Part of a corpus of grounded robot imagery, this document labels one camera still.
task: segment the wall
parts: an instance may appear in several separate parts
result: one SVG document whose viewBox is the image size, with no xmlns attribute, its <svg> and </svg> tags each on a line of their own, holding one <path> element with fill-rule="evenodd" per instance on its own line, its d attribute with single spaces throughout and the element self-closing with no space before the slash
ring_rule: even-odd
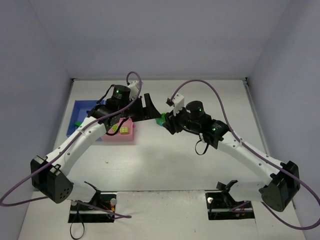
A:
<svg viewBox="0 0 320 240">
<path fill-rule="evenodd" d="M 30 0 L 72 77 L 247 77 L 289 0 Z"/>
<path fill-rule="evenodd" d="M 300 177 L 320 194 L 320 1 L 291 0 L 249 78 L 271 153 L 299 165 Z M 304 189 L 294 199 L 302 225 L 320 208 Z M 306 231 L 319 239 L 320 227 Z"/>
<path fill-rule="evenodd" d="M 71 81 L 27 0 L 0 1 L 0 195 L 52 149 Z M 31 197 L 28 181 L 8 197 Z M 27 205 L 0 207 L 0 239 L 19 236 Z"/>
</svg>

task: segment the blue bin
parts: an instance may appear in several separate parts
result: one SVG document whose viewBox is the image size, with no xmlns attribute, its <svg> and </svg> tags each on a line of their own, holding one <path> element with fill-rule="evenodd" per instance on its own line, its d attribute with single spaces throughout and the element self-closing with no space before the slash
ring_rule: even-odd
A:
<svg viewBox="0 0 320 240">
<path fill-rule="evenodd" d="M 76 100 L 74 101 L 73 110 L 69 122 L 68 130 L 66 131 L 67 137 L 69 137 L 71 134 L 75 132 L 75 130 L 78 128 L 75 123 L 76 122 L 83 122 L 85 117 L 88 115 L 87 111 L 90 111 L 94 108 L 95 105 L 97 105 L 98 100 Z"/>
</svg>

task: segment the pink container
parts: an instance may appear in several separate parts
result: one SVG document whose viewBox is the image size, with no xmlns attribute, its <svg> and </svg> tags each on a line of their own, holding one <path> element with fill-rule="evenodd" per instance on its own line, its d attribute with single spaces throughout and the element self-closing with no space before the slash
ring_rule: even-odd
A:
<svg viewBox="0 0 320 240">
<path fill-rule="evenodd" d="M 132 119 L 129 118 L 127 121 L 125 121 L 122 125 L 122 128 L 129 128 L 129 133 L 127 134 L 121 134 L 120 131 L 114 135 L 114 136 L 108 136 L 108 135 L 103 135 L 101 137 L 101 140 L 102 141 L 105 141 L 105 142 L 132 142 L 134 140 L 134 128 L 135 128 L 135 124 L 132 122 Z M 114 131 L 112 129 L 110 129 L 108 131 L 109 134 L 113 134 Z"/>
</svg>

